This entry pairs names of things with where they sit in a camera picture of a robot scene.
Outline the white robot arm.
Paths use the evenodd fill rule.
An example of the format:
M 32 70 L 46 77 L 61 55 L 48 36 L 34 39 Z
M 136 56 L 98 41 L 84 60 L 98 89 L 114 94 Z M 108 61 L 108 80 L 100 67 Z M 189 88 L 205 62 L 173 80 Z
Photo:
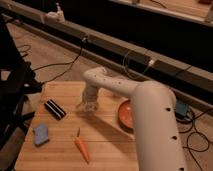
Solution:
M 188 171 L 175 118 L 176 97 L 164 84 L 114 78 L 104 67 L 83 74 L 82 101 L 94 111 L 105 88 L 130 100 L 139 171 Z

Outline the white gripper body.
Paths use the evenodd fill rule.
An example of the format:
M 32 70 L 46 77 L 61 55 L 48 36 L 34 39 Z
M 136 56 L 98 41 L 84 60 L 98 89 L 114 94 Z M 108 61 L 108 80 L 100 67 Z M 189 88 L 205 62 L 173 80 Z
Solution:
M 84 105 L 87 102 L 96 102 L 97 108 L 98 108 L 98 102 L 97 102 L 98 92 L 99 92 L 99 89 L 97 87 L 86 85 L 82 92 L 82 96 L 81 96 L 82 101 L 78 104 L 78 107 L 82 107 L 84 110 Z

